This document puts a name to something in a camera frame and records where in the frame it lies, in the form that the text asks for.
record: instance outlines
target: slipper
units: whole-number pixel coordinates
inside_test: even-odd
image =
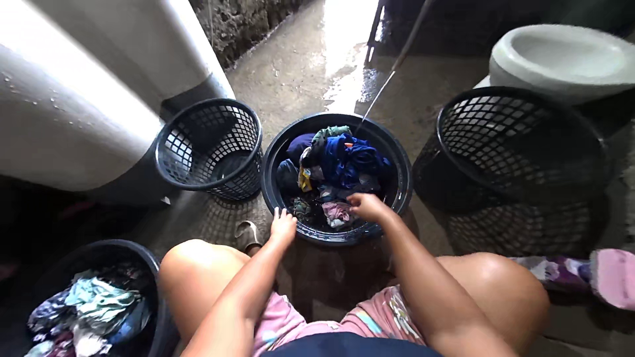
[[[240,222],[236,227],[234,237],[236,238],[236,246],[245,254],[251,247],[263,245],[262,240],[258,238],[256,225],[250,220]]]
[[[619,249],[591,253],[593,293],[620,309],[635,311],[635,255]]]

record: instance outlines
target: knee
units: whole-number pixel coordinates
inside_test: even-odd
[[[237,260],[244,264],[248,259],[245,254],[230,246],[191,239],[174,246],[163,257],[159,268],[159,282],[166,288],[191,274],[210,270],[214,266],[235,264]]]
[[[473,253],[465,256],[472,261],[474,274],[482,287],[504,294],[505,298],[527,304],[537,316],[546,318],[549,296],[536,277],[513,260],[494,253]]]

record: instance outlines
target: pink shorts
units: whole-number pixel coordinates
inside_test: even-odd
[[[256,326],[253,355],[260,356],[287,342],[326,332],[352,332],[364,337],[383,337],[424,344],[421,333],[410,318],[399,286],[385,288],[370,300],[360,302],[341,322],[307,323],[285,295],[271,293],[262,319]]]

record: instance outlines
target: person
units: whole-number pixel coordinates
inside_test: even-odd
[[[375,195],[347,199],[352,213],[381,225],[399,285],[359,303],[339,323],[306,323],[272,292],[297,222],[276,208],[270,238],[251,258],[201,240],[166,254],[159,283],[188,342],[182,356],[492,357],[528,349],[549,308],[532,273],[492,253],[435,258]]]

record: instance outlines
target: thigh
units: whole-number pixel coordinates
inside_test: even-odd
[[[225,286],[249,261],[229,246],[193,239],[172,248],[161,261],[159,285],[184,341],[194,335]]]
[[[439,257],[494,327],[518,353],[525,352],[547,323],[549,298],[529,270],[492,253]]]

